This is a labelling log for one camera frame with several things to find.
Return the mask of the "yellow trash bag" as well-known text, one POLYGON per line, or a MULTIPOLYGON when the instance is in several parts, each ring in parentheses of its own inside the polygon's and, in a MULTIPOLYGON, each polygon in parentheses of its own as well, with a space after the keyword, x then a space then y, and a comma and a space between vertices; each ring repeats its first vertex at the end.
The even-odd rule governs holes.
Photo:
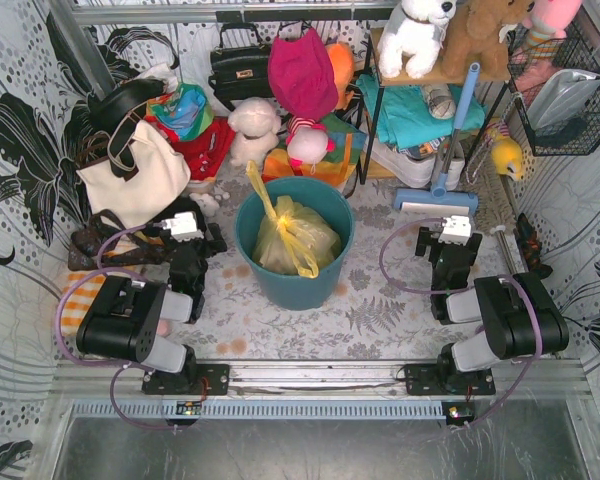
POLYGON ((339 256, 340 236, 313 209, 282 195, 272 202, 253 161, 248 176, 264 207, 252 260, 281 275, 315 279, 339 256))

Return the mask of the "teal trash bin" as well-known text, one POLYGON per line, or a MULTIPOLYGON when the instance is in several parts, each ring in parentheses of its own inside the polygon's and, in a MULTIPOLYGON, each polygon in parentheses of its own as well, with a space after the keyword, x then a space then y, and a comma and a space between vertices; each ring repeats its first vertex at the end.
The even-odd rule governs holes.
POLYGON ((339 235, 341 253, 315 279, 282 275, 259 266, 252 260, 252 253, 265 210, 262 200, 255 193, 250 194, 238 210, 234 223, 236 247, 250 266, 264 295, 272 303, 294 311, 318 308, 334 293, 343 262, 353 245, 355 219, 352 209, 338 190, 311 177, 279 178, 267 182, 265 187, 273 201, 288 195, 321 215, 339 235))

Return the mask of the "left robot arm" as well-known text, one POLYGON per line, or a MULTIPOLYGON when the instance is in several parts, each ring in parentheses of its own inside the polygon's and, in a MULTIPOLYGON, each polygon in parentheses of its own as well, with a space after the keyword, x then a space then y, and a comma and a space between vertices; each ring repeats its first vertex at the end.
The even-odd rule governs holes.
POLYGON ((200 238, 175 250, 166 283, 107 278, 78 328, 78 350, 193 379, 193 349, 159 335, 159 323, 196 323, 204 307, 207 259, 226 250, 220 227, 211 223, 200 238))

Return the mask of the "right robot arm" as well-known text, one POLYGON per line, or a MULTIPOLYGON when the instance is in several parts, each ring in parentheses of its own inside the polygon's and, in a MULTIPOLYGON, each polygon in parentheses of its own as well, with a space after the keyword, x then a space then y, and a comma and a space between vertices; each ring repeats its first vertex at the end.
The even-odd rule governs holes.
POLYGON ((428 255, 432 265, 434 319, 443 325, 481 324, 473 337, 442 349, 437 359, 442 380, 466 379, 501 360, 562 352, 569 344, 566 321, 536 274, 468 282, 481 241, 478 233, 450 243, 427 227, 418 232, 416 254, 428 255))

